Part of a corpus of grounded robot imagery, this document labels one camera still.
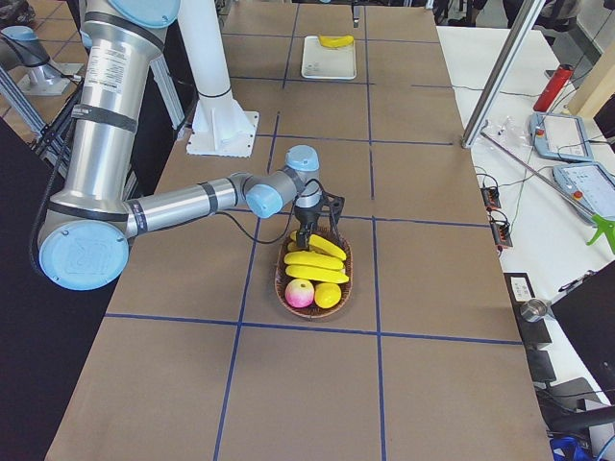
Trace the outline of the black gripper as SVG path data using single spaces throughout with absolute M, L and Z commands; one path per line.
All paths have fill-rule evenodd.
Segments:
M 296 231 L 296 244 L 300 249 L 308 248 L 308 232 L 317 229 L 322 208 L 321 204 L 310 207 L 294 207 L 294 216 L 299 222 L 299 229 Z

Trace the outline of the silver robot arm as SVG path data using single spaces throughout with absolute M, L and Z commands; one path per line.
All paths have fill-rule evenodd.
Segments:
M 198 94 L 192 155 L 246 157 L 258 115 L 234 99 L 215 6 L 210 1 L 90 1 L 82 31 L 91 42 L 84 89 L 73 109 L 71 159 L 63 189 L 53 195 L 40 229 L 43 274 L 70 290 L 92 290 L 116 279 L 129 242 L 245 205 L 268 218 L 293 204 L 301 225 L 316 224 L 324 202 L 316 151 L 288 151 L 268 176 L 234 173 L 180 190 L 124 200 L 151 64 L 161 57 L 171 24 L 180 28 Z

